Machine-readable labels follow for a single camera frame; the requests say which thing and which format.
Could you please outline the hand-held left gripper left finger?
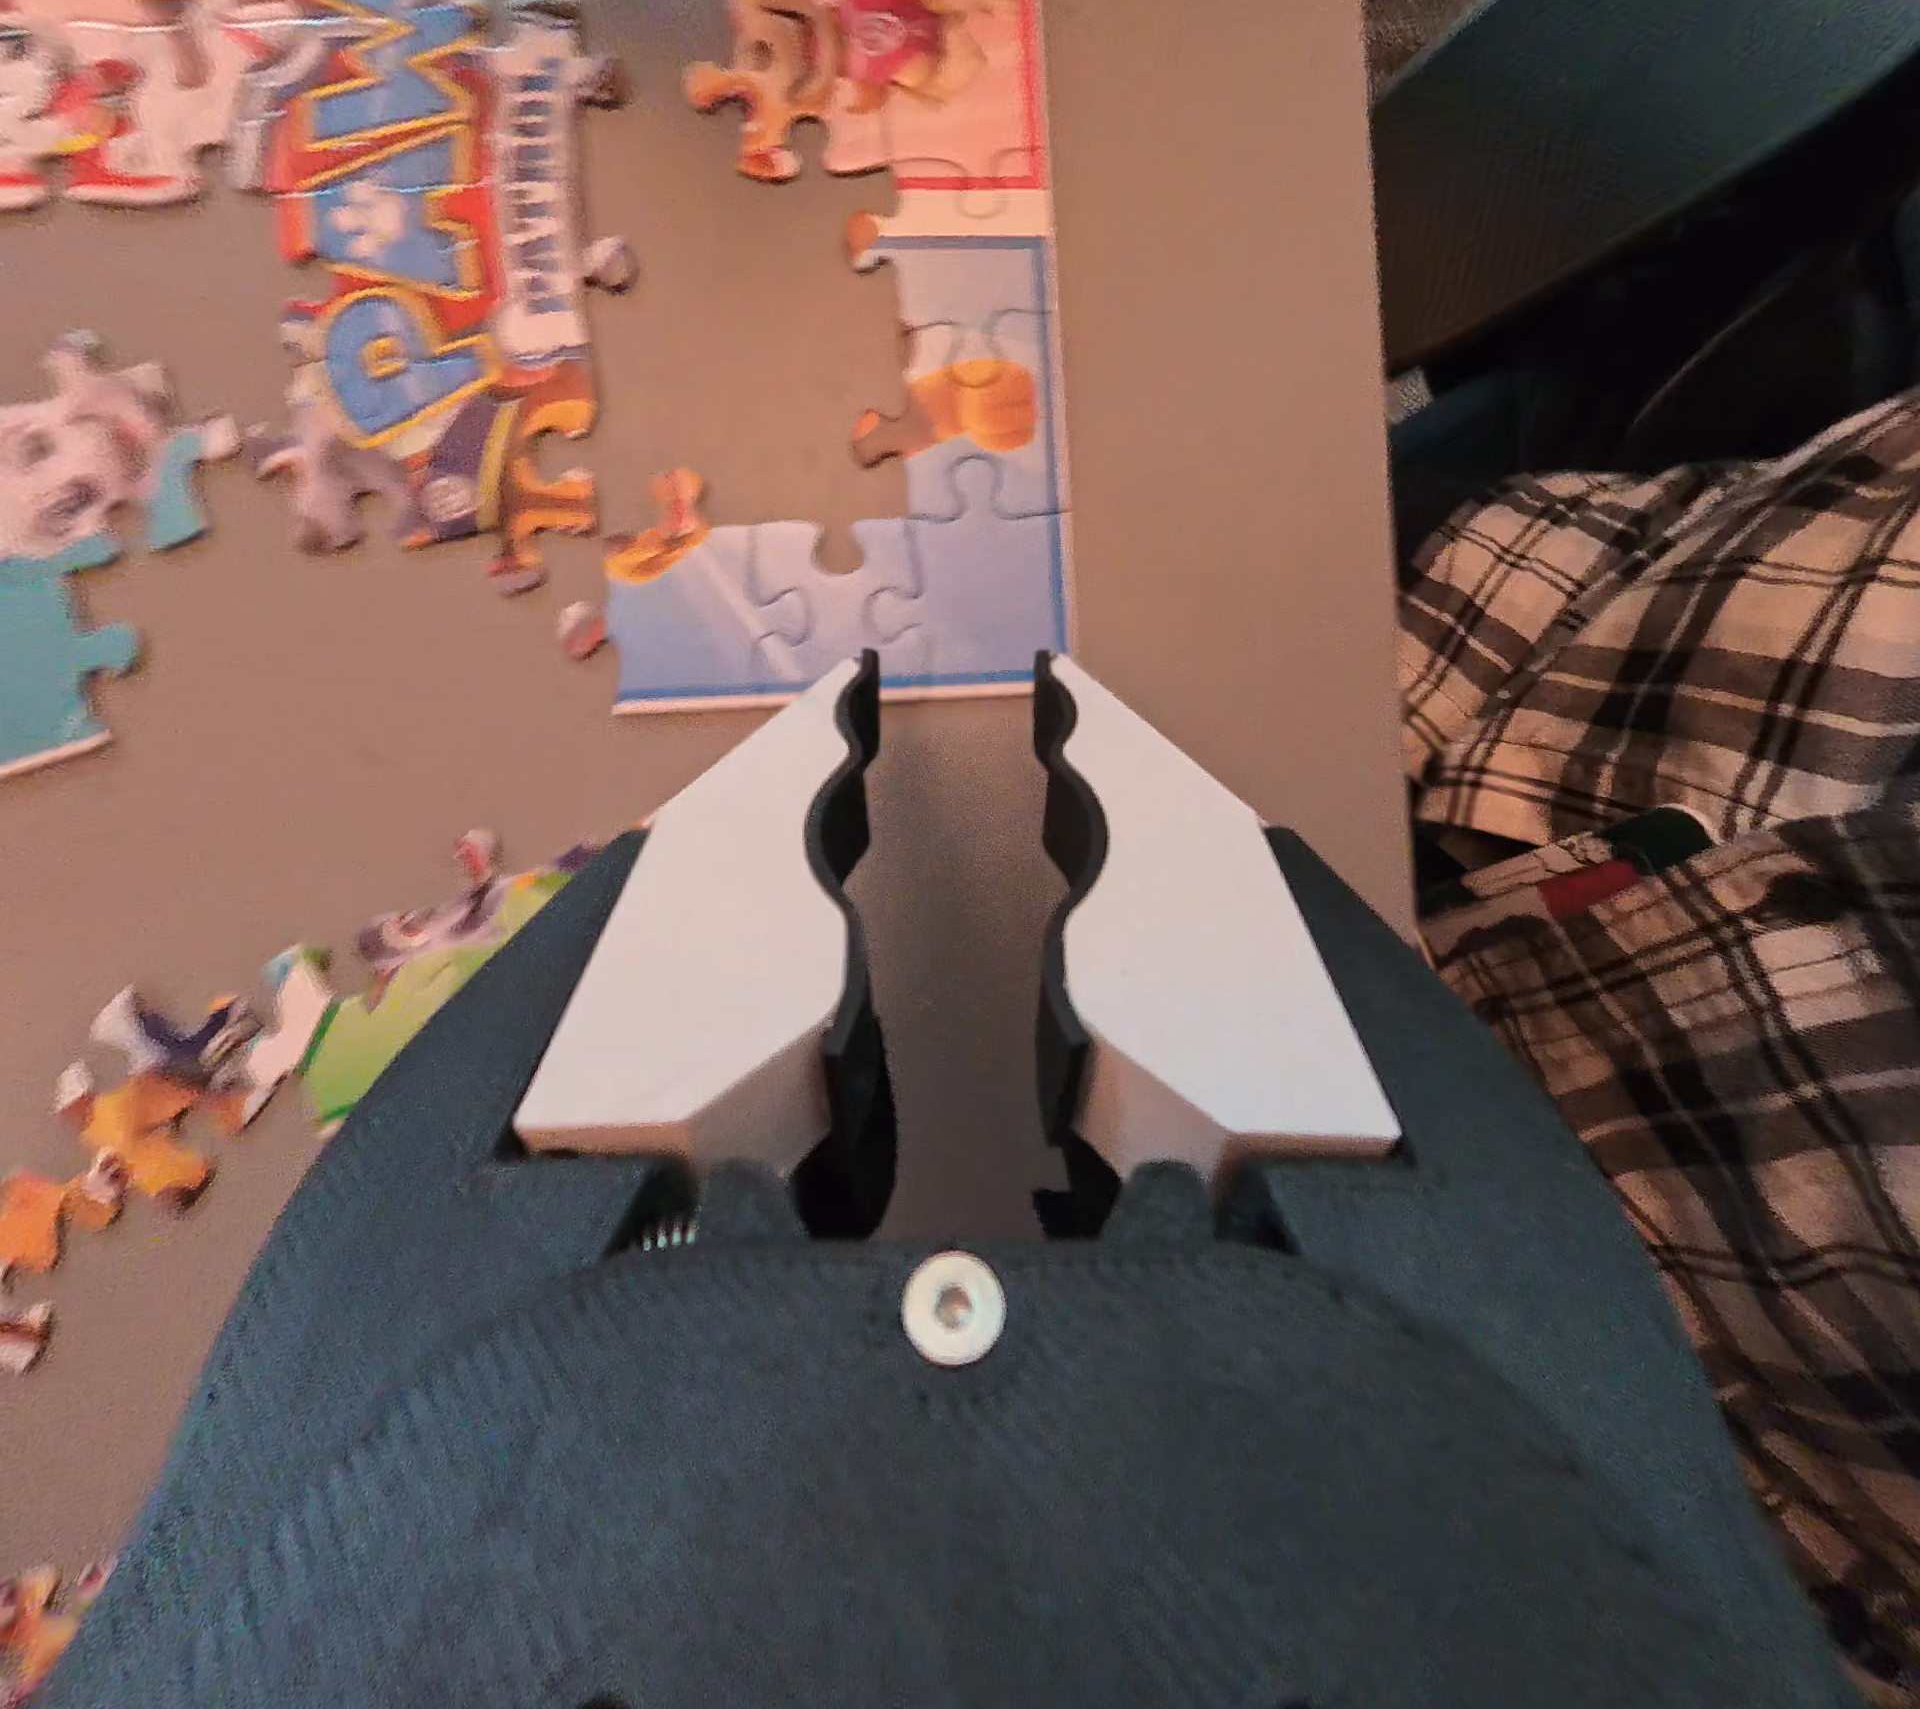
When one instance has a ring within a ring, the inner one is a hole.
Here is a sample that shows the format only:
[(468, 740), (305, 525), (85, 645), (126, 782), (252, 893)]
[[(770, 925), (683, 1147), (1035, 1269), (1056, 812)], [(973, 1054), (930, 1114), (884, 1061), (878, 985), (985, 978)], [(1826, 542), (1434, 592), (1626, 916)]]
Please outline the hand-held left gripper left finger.
[(874, 651), (659, 807), (513, 1114), (528, 1150), (756, 1165), (816, 1237), (870, 1237), (898, 1113), (848, 882), (870, 844)]

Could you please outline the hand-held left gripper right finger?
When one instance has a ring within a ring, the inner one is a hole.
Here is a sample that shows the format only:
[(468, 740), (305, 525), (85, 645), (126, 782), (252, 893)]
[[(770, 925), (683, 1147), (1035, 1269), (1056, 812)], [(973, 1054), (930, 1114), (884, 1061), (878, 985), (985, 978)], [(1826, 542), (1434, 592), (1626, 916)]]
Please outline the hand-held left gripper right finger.
[(1051, 1237), (1094, 1237), (1123, 1185), (1215, 1194), (1277, 1158), (1393, 1155), (1401, 1123), (1261, 816), (1065, 652), (1031, 668), (1044, 852), (1035, 1092), (1065, 1185)]

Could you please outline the green puzzle section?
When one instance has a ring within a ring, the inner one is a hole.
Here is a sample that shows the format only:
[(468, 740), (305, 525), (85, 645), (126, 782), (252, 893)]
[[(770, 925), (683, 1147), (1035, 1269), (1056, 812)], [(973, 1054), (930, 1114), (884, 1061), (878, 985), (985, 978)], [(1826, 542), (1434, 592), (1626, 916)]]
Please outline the green puzzle section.
[(299, 1087), (322, 1141), (332, 1138), (420, 1028), (601, 852), (596, 840), (511, 872), (500, 838), (469, 830), (454, 847), (460, 886), (362, 925), (352, 955), (366, 983), (332, 999), (299, 1061)]

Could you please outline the orange dog face puzzle piece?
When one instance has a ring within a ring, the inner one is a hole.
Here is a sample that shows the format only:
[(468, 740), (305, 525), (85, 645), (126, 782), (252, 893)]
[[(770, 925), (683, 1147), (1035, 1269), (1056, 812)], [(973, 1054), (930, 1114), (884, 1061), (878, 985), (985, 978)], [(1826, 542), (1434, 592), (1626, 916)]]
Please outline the orange dog face puzzle piece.
[(244, 997), (211, 1000), (186, 1023), (140, 986), (122, 986), (87, 1025), (96, 1050), (118, 1057), (118, 1080), (85, 1062), (55, 1084), (55, 1111), (77, 1128), (87, 1182), (113, 1210), (126, 1194), (172, 1210), (199, 1200), (209, 1156), (182, 1128), (199, 1118), (231, 1136), (247, 1128), (307, 1062), (333, 1012), (329, 953), (295, 945), (261, 969), (267, 1010)]

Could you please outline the grey purple puzzle piece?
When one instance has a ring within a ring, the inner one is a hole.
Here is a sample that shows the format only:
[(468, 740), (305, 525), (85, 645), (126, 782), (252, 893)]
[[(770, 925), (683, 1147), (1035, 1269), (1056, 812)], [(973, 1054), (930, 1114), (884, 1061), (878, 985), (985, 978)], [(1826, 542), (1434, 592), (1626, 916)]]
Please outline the grey purple puzzle piece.
[(241, 449), (257, 477), (290, 484), (292, 544), (301, 555), (354, 547), (363, 537), (363, 497), (392, 508), (398, 544), (441, 544), (492, 526), (498, 489), (488, 482), (488, 462), (498, 415), (488, 397), (468, 400), (431, 449), (405, 457), (347, 442), (325, 408), (305, 400), (290, 407), (281, 426), (247, 426)]

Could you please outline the orange fur puzzle piece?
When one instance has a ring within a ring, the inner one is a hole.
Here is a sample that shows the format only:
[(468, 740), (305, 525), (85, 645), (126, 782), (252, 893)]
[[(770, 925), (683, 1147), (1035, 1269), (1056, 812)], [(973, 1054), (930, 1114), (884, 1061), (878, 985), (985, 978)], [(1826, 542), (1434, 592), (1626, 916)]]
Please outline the orange fur puzzle piece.
[(104, 1230), (120, 1220), (130, 1170), (113, 1152), (66, 1181), (35, 1170), (14, 1170), (1, 1181), (1, 1280), (51, 1271), (62, 1258), (66, 1233)]

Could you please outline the pink blue puzzle piece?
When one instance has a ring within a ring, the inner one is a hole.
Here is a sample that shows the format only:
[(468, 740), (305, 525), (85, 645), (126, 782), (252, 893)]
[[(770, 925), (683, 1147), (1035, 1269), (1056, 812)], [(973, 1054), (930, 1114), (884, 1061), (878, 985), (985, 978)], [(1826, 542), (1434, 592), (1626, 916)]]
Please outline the pink blue puzzle piece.
[(898, 319), (928, 325), (1044, 307), (1051, 229), (1044, 188), (904, 186), (892, 210), (854, 210), (842, 238), (858, 273), (889, 270)]

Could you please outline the assembled logo puzzle section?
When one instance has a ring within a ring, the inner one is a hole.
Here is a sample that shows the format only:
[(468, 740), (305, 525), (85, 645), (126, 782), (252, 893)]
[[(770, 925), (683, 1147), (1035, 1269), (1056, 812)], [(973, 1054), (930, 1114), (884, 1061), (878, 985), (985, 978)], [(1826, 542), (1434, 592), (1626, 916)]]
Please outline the assembled logo puzzle section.
[(587, 293), (629, 243), (585, 225), (582, 118), (623, 101), (573, 0), (315, 0), (312, 76), (269, 125), (281, 254), (329, 293), (305, 318), (333, 437), (420, 465), (473, 400), (592, 351)]

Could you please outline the pink dog puzzle piece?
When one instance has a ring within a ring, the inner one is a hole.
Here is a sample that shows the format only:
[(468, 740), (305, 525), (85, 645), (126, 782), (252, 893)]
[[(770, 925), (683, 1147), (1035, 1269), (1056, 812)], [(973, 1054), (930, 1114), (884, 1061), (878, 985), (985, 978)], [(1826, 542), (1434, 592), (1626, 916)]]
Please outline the pink dog puzzle piece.
[(795, 131), (876, 137), (874, 156), (826, 159), (832, 173), (866, 173), (899, 159), (959, 165), (956, 137), (899, 148), (899, 111), (993, 106), (996, 45), (1014, 45), (1025, 0), (726, 0), (731, 41), (721, 60), (681, 71), (701, 114), (737, 111), (734, 168), (784, 183), (804, 170)]

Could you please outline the plaid shirt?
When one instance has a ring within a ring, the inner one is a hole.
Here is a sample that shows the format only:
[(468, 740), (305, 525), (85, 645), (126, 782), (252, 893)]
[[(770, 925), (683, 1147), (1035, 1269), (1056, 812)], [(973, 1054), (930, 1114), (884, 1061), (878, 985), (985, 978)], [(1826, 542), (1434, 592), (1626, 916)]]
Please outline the plaid shirt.
[(1420, 937), (1649, 1251), (1878, 1705), (1918, 1667), (1916, 395), (1458, 506), (1399, 603)]

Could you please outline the assembled teal puzzle section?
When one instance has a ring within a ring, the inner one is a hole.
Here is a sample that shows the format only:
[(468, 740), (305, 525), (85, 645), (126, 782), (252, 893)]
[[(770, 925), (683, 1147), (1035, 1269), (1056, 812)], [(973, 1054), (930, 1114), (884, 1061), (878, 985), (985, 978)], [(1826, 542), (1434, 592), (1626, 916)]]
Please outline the assembled teal puzzle section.
[(87, 624), (74, 576), (122, 556), (120, 515), (150, 551), (202, 539), (199, 471), (240, 447), (229, 417), (182, 419), (160, 363), (112, 363), (91, 331), (59, 333), (43, 366), (48, 393), (1, 408), (6, 779), (109, 740), (91, 682), (130, 672), (141, 641), (123, 623)]

